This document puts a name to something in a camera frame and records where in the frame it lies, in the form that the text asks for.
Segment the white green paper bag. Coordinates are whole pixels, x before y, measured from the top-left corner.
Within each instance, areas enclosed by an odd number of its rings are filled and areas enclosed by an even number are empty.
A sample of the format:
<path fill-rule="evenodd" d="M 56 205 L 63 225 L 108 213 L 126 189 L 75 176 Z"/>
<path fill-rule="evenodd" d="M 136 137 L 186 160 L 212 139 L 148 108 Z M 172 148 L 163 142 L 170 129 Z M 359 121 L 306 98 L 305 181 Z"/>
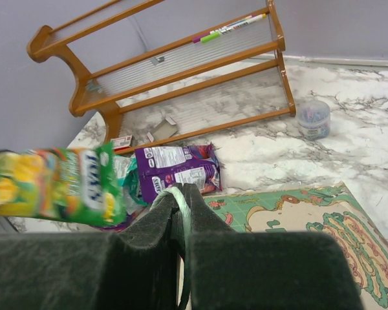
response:
<path fill-rule="evenodd" d="M 181 309 L 192 308 L 189 268 L 186 265 L 191 211 L 183 190 L 176 187 L 163 190 L 152 209 L 168 193 L 174 195 L 182 217 L 185 253 Z M 388 309 L 388 242 L 345 184 L 203 199 L 220 219 L 238 233 L 319 232 L 329 235 L 343 251 L 363 303 L 362 309 Z"/>

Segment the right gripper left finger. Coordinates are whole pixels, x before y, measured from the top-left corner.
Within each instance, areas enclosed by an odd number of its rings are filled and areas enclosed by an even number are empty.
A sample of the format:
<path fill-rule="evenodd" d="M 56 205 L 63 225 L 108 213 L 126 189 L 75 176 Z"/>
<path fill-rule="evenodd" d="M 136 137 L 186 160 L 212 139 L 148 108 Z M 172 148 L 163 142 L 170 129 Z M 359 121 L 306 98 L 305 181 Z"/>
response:
<path fill-rule="evenodd" d="M 0 309 L 180 309 L 173 194 L 122 232 L 0 234 Z"/>

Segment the teal snack packet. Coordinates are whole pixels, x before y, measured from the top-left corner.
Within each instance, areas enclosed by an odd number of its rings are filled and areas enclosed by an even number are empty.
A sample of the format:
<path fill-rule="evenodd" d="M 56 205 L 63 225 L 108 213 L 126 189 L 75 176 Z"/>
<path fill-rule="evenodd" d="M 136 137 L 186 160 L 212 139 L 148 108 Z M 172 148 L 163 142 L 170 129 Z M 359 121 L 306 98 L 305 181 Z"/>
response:
<path fill-rule="evenodd" d="M 148 203 L 142 197 L 138 166 L 134 155 L 115 156 L 114 169 L 119 186 L 122 188 L 126 211 L 129 215 L 142 211 Z"/>

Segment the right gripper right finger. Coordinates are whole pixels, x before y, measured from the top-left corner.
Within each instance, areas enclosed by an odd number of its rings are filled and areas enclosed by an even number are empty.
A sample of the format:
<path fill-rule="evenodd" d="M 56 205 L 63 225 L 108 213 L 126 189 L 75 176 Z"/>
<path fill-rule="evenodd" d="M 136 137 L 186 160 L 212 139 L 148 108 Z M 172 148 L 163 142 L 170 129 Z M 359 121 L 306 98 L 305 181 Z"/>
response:
<path fill-rule="evenodd" d="M 338 243 L 321 232 L 237 233 L 182 188 L 191 211 L 186 245 L 193 309 L 362 309 Z"/>

